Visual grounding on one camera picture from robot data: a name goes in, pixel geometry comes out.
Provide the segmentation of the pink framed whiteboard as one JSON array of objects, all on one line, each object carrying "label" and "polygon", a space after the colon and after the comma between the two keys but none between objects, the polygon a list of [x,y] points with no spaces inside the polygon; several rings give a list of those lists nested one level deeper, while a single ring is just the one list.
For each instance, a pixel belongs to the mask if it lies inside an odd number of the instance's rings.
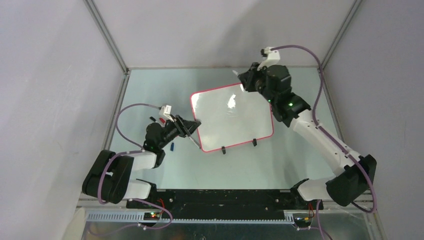
[{"label": "pink framed whiteboard", "polygon": [[190,96],[200,149],[205,153],[243,144],[256,145],[274,134],[270,104],[240,83],[194,92]]}]

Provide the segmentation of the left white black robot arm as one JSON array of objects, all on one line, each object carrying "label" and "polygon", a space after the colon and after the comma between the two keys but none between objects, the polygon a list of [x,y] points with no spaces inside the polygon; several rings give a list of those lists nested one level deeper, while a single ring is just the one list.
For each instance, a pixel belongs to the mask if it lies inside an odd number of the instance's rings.
[{"label": "left white black robot arm", "polygon": [[82,193],[97,198],[101,204],[138,199],[145,208],[153,208],[158,202],[158,194],[152,191],[155,184],[137,179],[133,172],[158,168],[166,156],[164,148],[177,137],[191,137],[201,124],[176,115],[165,125],[149,124],[139,150],[102,150],[83,181]]}]

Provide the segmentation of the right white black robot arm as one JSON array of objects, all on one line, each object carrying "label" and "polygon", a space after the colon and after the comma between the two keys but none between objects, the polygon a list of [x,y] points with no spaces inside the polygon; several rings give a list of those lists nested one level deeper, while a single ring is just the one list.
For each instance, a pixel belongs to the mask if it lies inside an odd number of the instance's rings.
[{"label": "right white black robot arm", "polygon": [[254,62],[243,73],[237,73],[243,89],[257,92],[268,101],[278,122],[303,137],[324,157],[334,177],[304,179],[291,188],[291,204],[304,209],[312,200],[332,200],[346,207],[371,189],[377,168],[376,159],[362,156],[331,134],[313,116],[311,106],[292,91],[292,77],[286,66],[260,67]]}]

